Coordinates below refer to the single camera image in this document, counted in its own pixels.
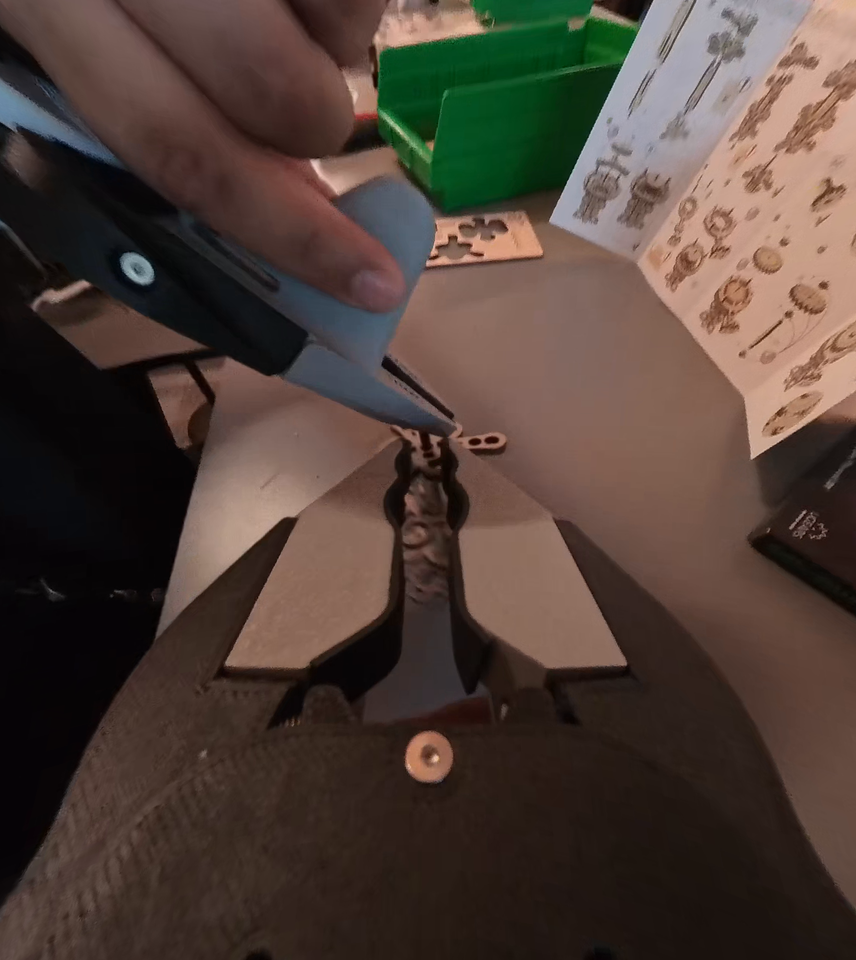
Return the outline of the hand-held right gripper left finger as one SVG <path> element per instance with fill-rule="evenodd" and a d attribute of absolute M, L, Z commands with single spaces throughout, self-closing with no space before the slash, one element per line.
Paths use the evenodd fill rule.
<path fill-rule="evenodd" d="M 389 613 L 401 561 L 389 495 L 406 453 L 396 439 L 302 510 L 226 657 L 226 673 L 307 676 Z"/>

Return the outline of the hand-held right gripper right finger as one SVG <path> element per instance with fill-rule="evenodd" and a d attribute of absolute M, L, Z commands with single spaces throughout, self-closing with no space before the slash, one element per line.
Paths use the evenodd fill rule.
<path fill-rule="evenodd" d="M 620 678 L 628 662 L 554 517 L 473 452 L 446 448 L 448 595 L 467 692 Z"/>

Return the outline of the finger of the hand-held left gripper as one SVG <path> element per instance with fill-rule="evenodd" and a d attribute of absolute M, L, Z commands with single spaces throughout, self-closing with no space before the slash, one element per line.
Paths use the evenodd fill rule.
<path fill-rule="evenodd" d="M 455 426 L 454 412 L 408 367 L 393 356 L 383 358 L 384 382 L 388 388 L 389 426 Z"/>
<path fill-rule="evenodd" d="M 389 392 L 384 382 L 383 360 L 378 368 L 368 370 L 319 343 L 309 343 L 281 378 L 387 426 L 383 423 L 383 415 L 388 413 Z M 458 424 L 388 426 L 450 437 Z"/>

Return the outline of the wooden gear model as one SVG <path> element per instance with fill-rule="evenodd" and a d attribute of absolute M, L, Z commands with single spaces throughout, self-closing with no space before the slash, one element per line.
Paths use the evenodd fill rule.
<path fill-rule="evenodd" d="M 410 449 L 411 479 L 401 527 L 406 595 L 416 604 L 439 604 L 448 598 L 450 565 L 445 450 L 498 455 L 506 450 L 508 438 L 494 431 L 467 435 L 460 425 L 448 438 L 399 426 L 390 430 Z"/>

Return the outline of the black model kit box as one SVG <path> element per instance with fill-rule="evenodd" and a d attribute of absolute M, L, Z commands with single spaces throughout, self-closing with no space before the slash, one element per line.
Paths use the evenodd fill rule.
<path fill-rule="evenodd" d="M 747 540 L 756 552 L 856 618 L 856 425 Z"/>

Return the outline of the person's left hand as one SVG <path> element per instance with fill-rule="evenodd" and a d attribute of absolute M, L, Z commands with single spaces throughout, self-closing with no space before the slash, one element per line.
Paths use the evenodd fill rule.
<path fill-rule="evenodd" d="M 0 27 L 122 163 L 282 273 L 384 313 L 406 291 L 310 161 L 352 133 L 377 1 L 0 1 Z"/>

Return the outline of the cut-out plywood part sheet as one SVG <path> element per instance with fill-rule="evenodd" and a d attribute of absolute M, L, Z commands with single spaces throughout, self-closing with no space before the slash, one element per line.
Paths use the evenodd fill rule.
<path fill-rule="evenodd" d="M 543 248 L 524 211 L 467 213 L 435 219 L 427 269 L 542 258 Z"/>

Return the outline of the green plastic bin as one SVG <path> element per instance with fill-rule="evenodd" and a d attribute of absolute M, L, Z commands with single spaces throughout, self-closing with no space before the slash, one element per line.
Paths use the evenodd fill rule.
<path fill-rule="evenodd" d="M 440 210 L 560 188 L 638 30 L 590 15 L 388 47 L 380 135 Z"/>
<path fill-rule="evenodd" d="M 482 25 L 513 27 L 543 21 L 589 16 L 593 1 L 471 1 L 470 6 Z"/>

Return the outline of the paper instruction sheet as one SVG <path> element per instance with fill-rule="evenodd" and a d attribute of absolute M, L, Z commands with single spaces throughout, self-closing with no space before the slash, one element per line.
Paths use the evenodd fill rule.
<path fill-rule="evenodd" d="M 756 458 L 856 390 L 856 2 L 652 2 L 551 222 L 641 271 Z"/>

